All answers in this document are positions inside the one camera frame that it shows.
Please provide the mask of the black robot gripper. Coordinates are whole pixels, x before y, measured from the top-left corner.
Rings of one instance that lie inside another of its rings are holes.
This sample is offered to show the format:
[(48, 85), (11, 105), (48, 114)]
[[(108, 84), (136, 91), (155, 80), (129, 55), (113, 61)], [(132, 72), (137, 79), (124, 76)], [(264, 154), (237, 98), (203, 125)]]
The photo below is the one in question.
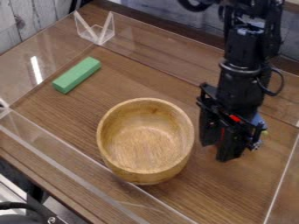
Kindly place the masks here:
[[(228, 61), (219, 64), (219, 84), (200, 84), (200, 143), (217, 146), (216, 159), (227, 162), (239, 158), (244, 149), (254, 151), (260, 145), (267, 123), (258, 112), (267, 94), (268, 64), (235, 66)], [(240, 127), (225, 125), (220, 118), (235, 115)]]

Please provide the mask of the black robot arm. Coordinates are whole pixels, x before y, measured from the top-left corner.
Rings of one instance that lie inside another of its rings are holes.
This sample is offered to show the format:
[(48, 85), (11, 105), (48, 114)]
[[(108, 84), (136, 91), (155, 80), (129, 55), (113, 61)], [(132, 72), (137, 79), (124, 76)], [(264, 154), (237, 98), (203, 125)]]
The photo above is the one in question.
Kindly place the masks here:
[(268, 88), (280, 71), (270, 60), (282, 45), (282, 16), (286, 0), (231, 0), (219, 7), (224, 23), (224, 57), (219, 83), (200, 84), (200, 143), (217, 148), (216, 159), (227, 162), (244, 150), (256, 150), (267, 124), (258, 113)]

